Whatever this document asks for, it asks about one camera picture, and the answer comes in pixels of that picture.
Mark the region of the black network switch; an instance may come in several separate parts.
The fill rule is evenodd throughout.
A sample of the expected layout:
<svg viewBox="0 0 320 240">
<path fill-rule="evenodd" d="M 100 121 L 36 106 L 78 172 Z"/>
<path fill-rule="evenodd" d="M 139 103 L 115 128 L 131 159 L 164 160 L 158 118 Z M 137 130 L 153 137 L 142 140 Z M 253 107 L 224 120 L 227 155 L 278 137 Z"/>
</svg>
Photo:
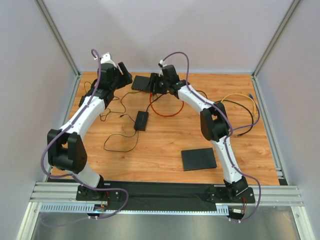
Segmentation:
<svg viewBox="0 0 320 240">
<path fill-rule="evenodd" d="M 212 148 L 198 148 L 181 151 L 183 170 L 195 171 L 215 169 L 216 158 Z"/>
<path fill-rule="evenodd" d="M 150 84 L 151 84 L 150 77 L 136 75 L 131 85 L 131 89 L 149 93 L 151 88 Z"/>
</svg>

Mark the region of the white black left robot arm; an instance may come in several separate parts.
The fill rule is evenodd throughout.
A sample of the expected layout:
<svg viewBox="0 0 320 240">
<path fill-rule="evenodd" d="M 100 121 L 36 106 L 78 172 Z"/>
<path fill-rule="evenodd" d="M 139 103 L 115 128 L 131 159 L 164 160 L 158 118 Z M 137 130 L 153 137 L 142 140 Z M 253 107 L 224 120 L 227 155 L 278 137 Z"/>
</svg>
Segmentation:
<svg viewBox="0 0 320 240">
<path fill-rule="evenodd" d="M 107 108 L 117 89 L 133 82 L 132 75 L 123 62 L 118 66 L 104 61 L 98 69 L 95 85 L 82 97 L 82 104 L 72 118 L 60 129 L 47 134 L 48 163 L 52 167 L 75 176 L 82 185 L 93 189 L 103 178 L 88 163 L 83 140 L 96 118 Z"/>
</svg>

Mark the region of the small black box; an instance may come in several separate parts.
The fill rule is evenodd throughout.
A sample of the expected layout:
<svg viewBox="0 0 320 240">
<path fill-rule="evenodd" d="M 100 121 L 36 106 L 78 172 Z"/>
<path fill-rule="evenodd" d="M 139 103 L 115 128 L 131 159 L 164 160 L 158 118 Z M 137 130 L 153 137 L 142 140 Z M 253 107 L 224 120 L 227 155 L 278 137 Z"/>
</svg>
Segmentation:
<svg viewBox="0 0 320 240">
<path fill-rule="evenodd" d="M 135 119 L 134 129 L 136 131 L 146 131 L 149 113 L 147 111 L 138 111 Z"/>
</svg>

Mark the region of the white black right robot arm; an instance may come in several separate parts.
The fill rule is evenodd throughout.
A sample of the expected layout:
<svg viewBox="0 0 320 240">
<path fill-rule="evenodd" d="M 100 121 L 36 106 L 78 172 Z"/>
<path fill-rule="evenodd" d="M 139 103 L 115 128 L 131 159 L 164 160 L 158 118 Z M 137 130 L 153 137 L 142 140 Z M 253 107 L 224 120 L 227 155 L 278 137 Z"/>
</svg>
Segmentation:
<svg viewBox="0 0 320 240">
<path fill-rule="evenodd" d="M 149 79 L 151 94 L 171 94 L 191 106 L 200 116 L 203 137 L 213 145 L 223 169 L 223 181 L 230 198 L 248 189 L 246 177 L 241 173 L 230 141 L 231 130 L 225 106 L 198 93 L 186 80 L 181 80 L 175 67 L 159 63 L 159 73 Z"/>
</svg>

